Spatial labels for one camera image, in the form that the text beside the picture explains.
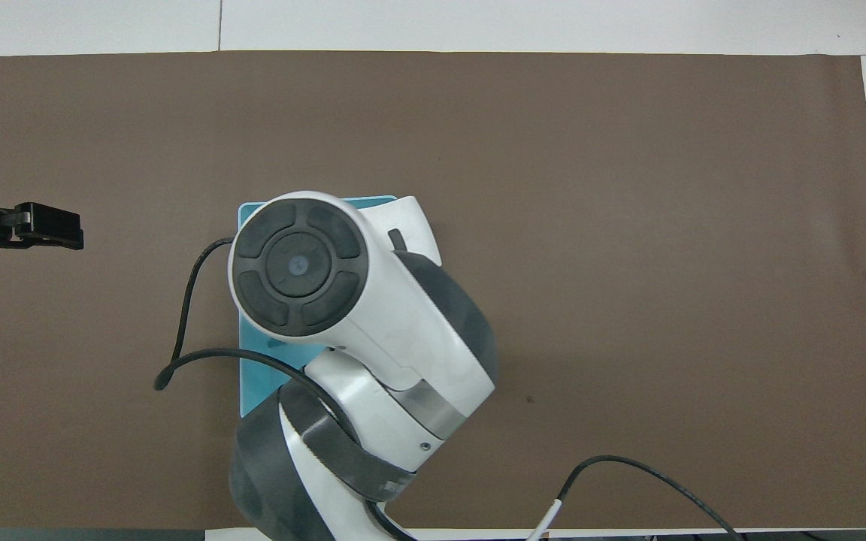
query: white robot link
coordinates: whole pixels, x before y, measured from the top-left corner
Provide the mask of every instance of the white robot link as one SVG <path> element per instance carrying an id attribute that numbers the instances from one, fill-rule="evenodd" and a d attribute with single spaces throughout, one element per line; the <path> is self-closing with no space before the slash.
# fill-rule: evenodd
<path id="1" fill-rule="evenodd" d="M 321 192 L 261 206 L 237 233 L 229 287 L 241 315 L 286 343 L 356 438 L 295 380 L 237 429 L 230 489 L 274 541 L 408 538 L 379 510 L 492 393 L 494 335 L 440 268 L 415 198 L 364 210 Z"/>

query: dark gray circular cap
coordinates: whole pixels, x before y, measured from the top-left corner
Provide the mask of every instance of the dark gray circular cap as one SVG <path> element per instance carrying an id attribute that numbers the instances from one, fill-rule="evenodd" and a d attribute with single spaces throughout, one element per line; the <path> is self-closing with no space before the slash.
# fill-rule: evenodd
<path id="1" fill-rule="evenodd" d="M 306 336 L 336 325 L 365 286 L 363 235 L 339 208 L 283 199 L 252 216 L 233 247 L 233 289 L 245 313 L 277 334 Z"/>

